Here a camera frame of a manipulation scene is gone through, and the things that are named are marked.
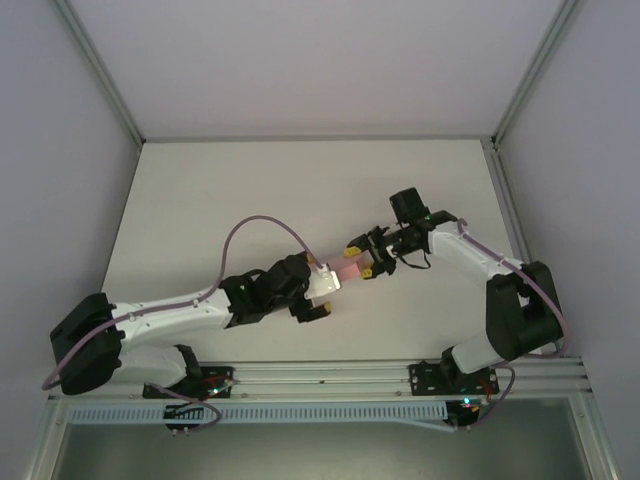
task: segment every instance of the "white table surface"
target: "white table surface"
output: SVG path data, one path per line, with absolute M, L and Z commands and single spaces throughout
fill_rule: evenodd
M 479 141 L 147 143 L 104 291 L 111 302 L 146 301 L 211 284 L 227 233 L 258 213 L 288 223 L 321 258 L 332 256 L 391 223 L 389 196 L 412 186 L 432 211 L 466 218 L 477 238 L 511 254 Z M 277 226 L 255 222 L 236 235 L 227 275 L 299 251 Z M 310 324 L 283 311 L 176 342 L 201 361 L 439 357 L 484 328 L 484 292 L 446 263 L 432 264 L 350 281 L 331 296 L 333 313 Z

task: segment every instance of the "cable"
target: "cable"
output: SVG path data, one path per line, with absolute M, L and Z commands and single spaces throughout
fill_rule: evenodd
M 397 259 L 400 260 L 402 263 L 404 263 L 407 267 L 410 268 L 415 268 L 417 270 L 429 270 L 431 268 L 431 262 L 429 262 L 429 259 L 427 258 L 427 252 L 425 250 L 422 251 L 423 253 L 423 257 L 424 257 L 424 262 L 426 263 L 426 267 L 422 266 L 422 265 L 414 265 L 412 263 L 407 262 L 403 256 L 401 255 L 397 255 Z
M 215 383 L 218 382 L 219 380 L 228 380 L 229 377 L 227 375 L 217 375 L 215 377 L 207 377 L 207 378 L 203 378 L 201 381 L 204 383 L 213 383 L 215 386 Z
M 204 430 L 206 428 L 211 428 L 220 420 L 222 420 L 222 412 L 218 410 L 216 407 L 214 407 L 213 405 L 211 405 L 210 403 L 203 402 L 202 400 L 198 400 L 197 398 L 185 397 L 184 395 L 180 395 L 179 393 L 173 392 L 168 388 L 161 387 L 160 385 L 156 385 L 155 383 L 148 383 L 147 385 L 155 388 L 156 390 L 164 393 L 165 395 L 169 395 L 170 397 L 177 398 L 178 400 L 184 400 L 185 402 L 189 402 L 189 404 L 192 404 L 192 405 L 200 405 L 201 407 L 208 408 L 216 415 L 216 418 L 214 418 L 210 422 L 202 423 L 200 425 L 196 425 L 195 427 L 186 428 L 184 430 L 177 430 L 177 429 L 173 430 L 174 435 L 188 435 L 189 433 L 195 432 L 197 430 Z
M 516 381 L 516 371 L 513 369 L 513 367 L 506 364 L 498 364 L 498 365 L 495 365 L 494 368 L 496 369 L 503 368 L 505 370 L 509 370 L 511 372 L 511 379 L 509 380 L 509 384 L 507 385 L 507 388 L 505 388 L 504 391 L 502 392 L 502 395 L 500 395 L 500 398 L 498 398 L 498 400 L 496 400 L 496 402 L 491 407 L 489 407 L 489 410 L 487 411 L 487 413 L 485 413 L 473 424 L 473 427 L 476 427 L 482 422 L 484 422 L 485 419 L 495 411 L 495 409 L 502 403 L 502 401 L 505 398 L 507 398 L 507 395 L 509 395 L 509 392 L 511 392 L 511 389 L 513 388 L 513 384 Z
M 545 354 L 528 353 L 526 355 L 523 355 L 523 357 L 528 357 L 528 358 L 559 358 L 559 357 L 562 357 L 567 352 L 567 350 L 569 349 L 569 344 L 570 344 L 570 339 L 571 339 L 571 332 L 569 330 L 569 325 L 567 324 L 567 321 L 564 318 L 564 315 L 562 315 L 562 312 L 556 306 L 556 304 L 553 302 L 553 300 L 551 300 L 549 295 L 547 295 L 545 293 L 545 291 L 542 290 L 542 288 L 540 288 L 540 286 L 536 282 L 534 282 L 533 279 L 531 277 L 529 277 L 526 273 L 524 273 L 522 270 L 520 270 L 518 267 L 516 267 L 515 265 L 513 265 L 509 261 L 505 260 L 504 256 L 498 255 L 493 250 L 491 250 L 490 248 L 484 246 L 478 240 L 476 240 L 471 235 L 469 235 L 469 233 L 464 229 L 464 227 L 468 225 L 467 221 L 464 218 L 458 219 L 457 225 L 458 225 L 458 233 L 460 234 L 460 236 L 464 240 L 466 240 L 471 245 L 476 247 L 478 250 L 480 250 L 481 252 L 486 253 L 491 258 L 493 258 L 495 261 L 501 263 L 502 265 L 507 267 L 509 270 L 511 270 L 513 273 L 518 275 L 524 281 L 524 283 L 529 285 L 533 289 L 533 291 L 538 294 L 538 296 L 542 299 L 542 301 L 547 304 L 549 309 L 553 312 L 553 314 L 555 315 L 556 319 L 558 320 L 558 323 L 560 324 L 560 329 L 562 330 L 562 336 L 564 338 L 564 341 L 562 342 L 562 347 L 560 347 L 560 350 L 558 350 L 557 352 L 554 352 L 554 353 L 545 353 Z
M 227 253 L 229 251 L 229 245 L 231 244 L 231 239 L 236 234 L 236 232 L 245 224 L 254 221 L 254 220 L 265 220 L 267 222 L 275 223 L 276 225 L 282 227 L 284 230 L 289 232 L 289 234 L 300 244 L 300 246 L 304 249 L 305 252 L 311 257 L 313 263 L 315 263 L 318 268 L 322 268 L 322 264 L 318 260 L 318 258 L 311 252 L 305 241 L 298 235 L 295 230 L 289 227 L 286 223 L 278 220 L 277 218 L 270 217 L 268 215 L 251 215 L 250 217 L 241 220 L 236 224 L 235 227 L 231 229 L 229 235 L 227 235 L 227 239 L 224 242 L 224 246 L 222 247 L 222 259 L 220 261 L 220 272 L 218 273 L 218 278 L 216 278 L 213 285 L 202 295 L 196 297 L 192 300 L 187 300 L 184 302 L 176 302 L 169 303 L 167 305 L 158 305 L 154 307 L 141 308 L 140 310 L 135 310 L 130 313 L 126 313 L 124 315 L 120 315 L 112 320 L 109 320 L 97 327 L 93 328 L 89 331 L 84 337 L 82 337 L 71 349 L 67 352 L 67 354 L 58 362 L 58 365 L 53 369 L 53 371 L 49 374 L 49 376 L 42 383 L 42 390 L 51 390 L 55 386 L 60 383 L 60 380 L 56 381 L 56 377 L 60 375 L 60 373 L 64 370 L 64 368 L 68 365 L 71 359 L 80 351 L 82 347 L 84 347 L 93 337 L 102 333 L 103 331 L 117 325 L 120 322 L 125 320 L 129 320 L 132 317 L 140 317 L 142 315 L 147 315 L 149 313 L 158 313 L 158 312 L 166 312 L 170 310 L 175 310 L 178 308 L 185 308 L 193 306 L 194 300 L 198 302 L 202 302 L 209 297 L 211 297 L 215 291 L 218 289 L 220 282 L 224 278 L 224 272 L 227 267 Z
M 479 378 L 480 383 L 482 384 L 482 388 L 484 389 L 485 400 L 488 402 L 491 401 L 491 387 L 487 382 L 484 381 L 482 377 Z
M 207 398 L 216 398 L 222 392 L 229 390 L 233 385 L 235 385 L 235 383 L 233 383 L 232 381 L 228 381 L 223 387 L 214 389 L 213 395 L 208 395 Z

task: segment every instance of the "robotic arm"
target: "robotic arm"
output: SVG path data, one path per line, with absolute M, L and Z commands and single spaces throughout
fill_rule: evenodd
M 557 305 L 553 280 L 545 265 L 494 258 L 488 249 L 467 238 L 456 217 L 446 211 L 431 213 L 415 188 L 392 196 L 390 201 L 397 222 L 390 227 L 374 227 L 345 249 L 344 256 L 353 260 L 351 267 L 362 278 L 392 275 L 398 260 L 407 263 L 404 256 L 422 251 L 425 260 L 428 255 L 441 257 L 486 287 L 485 330 L 442 354 L 439 372 L 452 391 L 490 365 L 513 360 L 562 338 L 554 312 L 514 272 L 521 270 L 533 279 Z M 270 217 L 256 218 L 274 221 Z M 323 297 L 339 290 L 348 276 L 332 261 L 315 260 L 315 266 L 310 263 L 306 252 L 289 255 L 267 271 L 252 270 L 226 278 L 221 274 L 206 290 L 155 302 L 111 304 L 104 293 L 91 295 L 51 332 L 58 368 L 43 388 L 51 388 L 56 374 L 57 383 L 69 395 L 127 377 L 138 382 L 160 379 L 158 383 L 171 385 L 172 391 L 201 398 L 201 374 L 195 355 L 189 347 L 175 345 L 172 338 L 178 332 L 256 323 L 285 308 L 300 323 L 326 317 L 331 309 Z M 148 347 L 164 351 L 175 347 L 170 349 L 173 358 L 165 354 L 158 360 L 138 354 Z M 140 372 L 157 377 L 141 378 Z

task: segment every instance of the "white wall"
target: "white wall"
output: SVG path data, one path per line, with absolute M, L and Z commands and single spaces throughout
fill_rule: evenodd
M 625 478 L 640 477 L 640 2 L 587 1 L 505 143 Z
M 72 0 L 158 137 L 491 134 L 560 0 Z
M 20 478 L 50 330 L 100 288 L 136 164 L 53 7 L 0 15 L 0 478 Z

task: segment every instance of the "black mounting bracket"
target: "black mounting bracket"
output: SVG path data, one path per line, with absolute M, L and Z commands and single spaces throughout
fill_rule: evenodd
M 483 368 L 463 375 L 455 386 L 442 374 L 437 363 L 420 362 L 409 365 L 409 384 L 414 397 L 433 395 L 494 395 L 500 391 L 495 370 Z
M 233 367 L 215 366 L 199 367 L 199 369 L 199 376 L 196 377 L 187 373 L 187 377 L 167 388 L 172 392 L 179 393 L 186 397 L 197 398 L 199 400 L 231 397 L 231 390 L 233 387 L 227 387 L 225 382 L 233 380 Z M 173 397 L 159 392 L 155 388 L 145 384 L 142 391 L 142 398 L 158 399 Z

